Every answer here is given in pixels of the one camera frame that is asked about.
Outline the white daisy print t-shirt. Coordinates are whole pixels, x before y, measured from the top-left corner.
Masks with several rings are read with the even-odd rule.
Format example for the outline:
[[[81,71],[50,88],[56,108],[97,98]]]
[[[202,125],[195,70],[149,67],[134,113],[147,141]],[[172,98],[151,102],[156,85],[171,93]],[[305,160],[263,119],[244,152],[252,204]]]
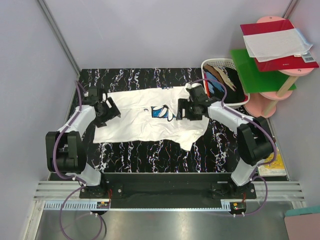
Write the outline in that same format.
[[[178,100],[190,96],[186,86],[110,92],[108,96],[121,116],[95,129],[95,144],[171,140],[190,151],[209,125],[205,116],[194,121],[177,119]]]

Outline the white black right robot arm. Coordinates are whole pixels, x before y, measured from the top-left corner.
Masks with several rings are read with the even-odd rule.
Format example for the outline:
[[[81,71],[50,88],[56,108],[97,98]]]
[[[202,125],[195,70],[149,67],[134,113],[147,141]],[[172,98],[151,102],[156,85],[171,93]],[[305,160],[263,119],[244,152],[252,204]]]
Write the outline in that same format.
[[[232,182],[227,185],[227,192],[230,197],[239,198],[258,165],[271,153],[277,152],[267,119],[248,116],[216,97],[209,98],[201,84],[188,84],[186,91],[187,97],[177,100],[177,120],[200,121],[207,117],[236,134],[240,159],[231,174]]]

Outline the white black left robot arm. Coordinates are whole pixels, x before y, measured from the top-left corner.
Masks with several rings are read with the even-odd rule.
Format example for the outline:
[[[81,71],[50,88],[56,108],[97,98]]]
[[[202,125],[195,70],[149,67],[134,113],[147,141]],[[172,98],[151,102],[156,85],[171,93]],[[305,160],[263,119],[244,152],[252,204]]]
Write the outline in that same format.
[[[82,136],[92,124],[105,127],[107,121],[120,117],[121,113],[103,88],[91,87],[79,96],[79,106],[73,115],[57,131],[45,136],[47,168],[63,180],[73,180],[90,187],[97,198],[108,193],[108,186],[102,182],[102,174],[88,164]]]

